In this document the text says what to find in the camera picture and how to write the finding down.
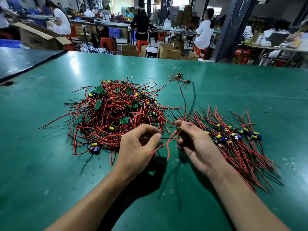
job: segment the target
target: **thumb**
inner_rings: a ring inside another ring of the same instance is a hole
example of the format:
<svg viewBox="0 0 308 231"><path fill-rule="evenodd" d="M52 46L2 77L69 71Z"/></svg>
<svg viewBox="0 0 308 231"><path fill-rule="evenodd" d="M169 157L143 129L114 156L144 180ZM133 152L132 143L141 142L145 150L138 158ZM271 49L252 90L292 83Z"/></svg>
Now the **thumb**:
<svg viewBox="0 0 308 231"><path fill-rule="evenodd" d="M149 152L152 152L156 149L159 141L161 139L161 133L153 134L149 139L148 143L144 146Z"/></svg>
<svg viewBox="0 0 308 231"><path fill-rule="evenodd" d="M196 139L198 132L201 130L194 124L186 121L182 121L181 126L184 132L186 132L192 139Z"/></svg>

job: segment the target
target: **green table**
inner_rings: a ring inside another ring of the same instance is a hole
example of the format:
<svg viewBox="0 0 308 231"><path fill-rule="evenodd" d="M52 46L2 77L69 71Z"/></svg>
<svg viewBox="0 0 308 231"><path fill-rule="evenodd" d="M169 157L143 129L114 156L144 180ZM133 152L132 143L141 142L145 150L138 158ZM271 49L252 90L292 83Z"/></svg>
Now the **green table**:
<svg viewBox="0 0 308 231"><path fill-rule="evenodd" d="M281 166L284 187L277 193L258 195L293 231L308 226L308 77L307 70L239 66L178 60L136 58L70 52L47 62L0 87L0 230L43 230L110 172L109 153L72 156L63 118L48 129L38 128L64 114L69 99L83 99L83 91L69 87L96 86L100 79L134 76L135 83L167 83L166 75L192 72L196 103L228 110L250 110L255 130L263 136L266 155ZM188 107L192 85L183 89ZM173 107L183 105L178 84L172 81L158 100ZM188 163L178 160L175 143L162 182L144 176L143 184L129 188L102 227L110 230L232 230L219 202L203 178ZM160 151L166 157L166 148ZM148 185L154 185L149 191Z"/></svg>

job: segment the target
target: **forearm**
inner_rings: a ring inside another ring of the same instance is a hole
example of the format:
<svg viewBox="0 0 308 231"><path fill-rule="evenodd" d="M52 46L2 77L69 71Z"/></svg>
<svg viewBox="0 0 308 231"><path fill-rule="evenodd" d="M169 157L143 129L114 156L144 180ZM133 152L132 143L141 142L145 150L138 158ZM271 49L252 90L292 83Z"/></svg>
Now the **forearm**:
<svg viewBox="0 0 308 231"><path fill-rule="evenodd" d="M115 168L46 231L96 230L112 203L128 183L129 180L123 178Z"/></svg>
<svg viewBox="0 0 308 231"><path fill-rule="evenodd" d="M216 166L209 179L237 231L290 231L227 162Z"/></svg>

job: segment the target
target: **black shirt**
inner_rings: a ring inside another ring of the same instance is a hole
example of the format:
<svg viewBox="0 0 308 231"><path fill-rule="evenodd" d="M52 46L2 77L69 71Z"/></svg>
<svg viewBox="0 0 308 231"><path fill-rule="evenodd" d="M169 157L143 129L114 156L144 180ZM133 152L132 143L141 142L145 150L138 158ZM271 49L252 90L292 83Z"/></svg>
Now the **black shirt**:
<svg viewBox="0 0 308 231"><path fill-rule="evenodd" d="M149 26L149 17L144 14L137 14L134 16L134 19L131 23L131 27L133 28L135 26L135 23L137 25L137 32L147 32Z"/></svg>

